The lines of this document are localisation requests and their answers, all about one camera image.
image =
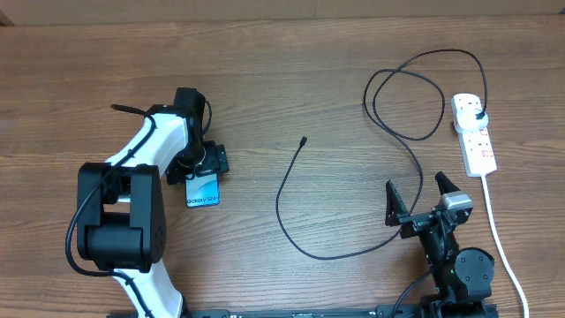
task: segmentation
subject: white power cord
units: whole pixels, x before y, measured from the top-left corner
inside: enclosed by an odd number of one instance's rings
[[[518,294],[520,295],[520,300],[522,301],[522,307],[524,308],[524,318],[530,317],[530,309],[528,308],[528,300],[526,299],[526,295],[522,290],[522,286],[518,283],[518,279],[514,275],[514,272],[510,268],[509,261],[506,259],[506,255],[504,254],[504,250],[502,250],[501,240],[498,238],[498,232],[496,231],[496,225],[494,224],[494,217],[493,217],[493,208],[491,207],[491,197],[488,193],[488,186],[486,185],[486,175],[482,174],[480,176],[480,180],[483,183],[483,190],[485,192],[485,203],[486,203],[486,213],[488,214],[488,222],[491,224],[491,231],[493,232],[494,243],[496,243],[496,248],[498,249],[498,253],[501,255],[502,263],[504,264],[504,268],[508,272],[512,283],[516,287]]]
[[[524,308],[524,318],[530,318],[530,309],[526,295],[522,290],[522,286],[518,283],[514,272],[510,268],[509,261],[502,250],[501,240],[496,232],[494,224],[493,208],[491,208],[491,198],[486,185],[486,175],[495,171],[496,160],[494,159],[493,144],[486,129],[488,117],[476,119],[474,114],[478,114],[482,110],[481,102],[478,96],[472,94],[457,94],[451,99],[451,110],[453,111],[453,123],[457,130],[459,144],[461,146],[461,154],[463,155],[463,163],[467,176],[476,178],[480,177],[485,191],[486,213],[488,214],[488,222],[491,224],[494,243],[501,255],[504,268],[508,272],[512,283],[516,287],[522,306]]]

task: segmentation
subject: electrical socket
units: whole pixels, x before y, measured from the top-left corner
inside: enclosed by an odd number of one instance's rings
[[[495,171],[493,144],[486,129],[488,116],[476,117],[482,111],[480,99],[476,95],[457,94],[451,99],[451,108],[467,176],[480,177]]]
[[[453,123],[458,133],[470,133],[478,129],[486,128],[488,115],[477,119],[477,114],[483,111],[480,98],[473,94],[457,94],[451,99],[451,110],[453,112]]]

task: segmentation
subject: white robotic arm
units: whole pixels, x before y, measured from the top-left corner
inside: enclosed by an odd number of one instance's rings
[[[159,176],[173,160],[175,155],[186,148],[188,144],[188,130],[186,119],[175,114],[154,114],[152,115],[157,128],[151,138],[136,152],[135,156],[122,164],[124,167],[135,167],[138,164],[156,165],[159,167]],[[106,160],[106,163],[114,165],[124,158],[128,151],[139,144],[151,128],[151,120],[145,118],[143,127],[133,137],[133,139],[117,154]]]
[[[210,176],[217,183],[217,176],[228,171],[224,146],[203,140],[205,104],[196,89],[179,88],[173,105],[139,112],[146,116],[144,125],[124,149],[105,163],[85,163],[79,171],[78,206],[86,204],[77,221],[79,254],[102,272],[117,273],[112,276],[138,312],[109,317],[189,316],[162,262],[166,223],[161,177],[166,175],[170,185]],[[104,204],[117,202],[129,203],[130,213],[104,212]]]

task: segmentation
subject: cable connector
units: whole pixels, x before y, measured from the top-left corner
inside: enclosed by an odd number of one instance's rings
[[[473,94],[457,94],[451,99],[453,123],[458,133],[470,133],[486,128],[488,115],[483,112],[480,99]]]

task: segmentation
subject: robotic arm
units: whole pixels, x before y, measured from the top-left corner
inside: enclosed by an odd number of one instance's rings
[[[438,293],[422,297],[419,305],[400,306],[401,296],[394,306],[377,306],[375,312],[379,318],[497,318],[496,305],[485,303],[492,294],[493,256],[476,247],[460,250],[454,235],[456,227],[471,216],[471,197],[441,171],[435,180],[440,188],[440,202],[430,212],[417,215],[408,213],[388,181],[385,224],[400,226],[402,239],[419,237],[430,268],[422,278],[432,275]]]
[[[137,294],[131,280],[114,276],[139,313],[126,317],[146,316],[141,301],[153,317],[189,316],[162,262],[167,233],[161,177],[166,174],[170,185],[186,183],[187,197],[203,178],[215,181],[218,189],[217,176],[229,167],[224,146],[203,139],[209,126],[203,132],[206,103],[196,89],[178,88],[173,105],[154,105],[144,114],[143,127],[124,149],[105,163],[85,163],[79,170],[78,205],[91,195],[77,222],[79,254],[99,270],[125,274],[135,283]],[[120,163],[151,130],[135,154]],[[129,203],[130,213],[104,211],[104,204],[118,202]]]

